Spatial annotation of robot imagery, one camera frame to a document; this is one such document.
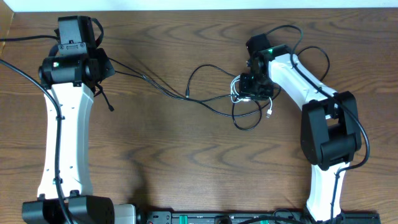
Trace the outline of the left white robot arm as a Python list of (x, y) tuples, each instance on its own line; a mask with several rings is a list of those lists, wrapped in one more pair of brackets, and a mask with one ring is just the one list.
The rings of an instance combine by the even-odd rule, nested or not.
[(93, 194), (88, 161), (90, 113), (114, 68), (88, 16), (58, 18), (60, 39), (39, 67), (47, 107), (45, 165), (37, 200), (22, 205), (26, 223), (136, 223), (135, 206)]

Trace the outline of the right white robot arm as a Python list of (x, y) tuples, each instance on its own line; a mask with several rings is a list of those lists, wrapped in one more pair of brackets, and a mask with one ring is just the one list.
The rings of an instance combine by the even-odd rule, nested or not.
[(355, 97), (324, 85), (287, 45), (273, 46), (265, 34), (251, 37), (246, 48), (250, 71), (240, 76), (239, 97), (270, 100), (279, 85), (300, 108), (300, 145), (312, 165), (306, 211), (313, 223), (334, 220), (341, 213), (341, 180), (361, 148)]

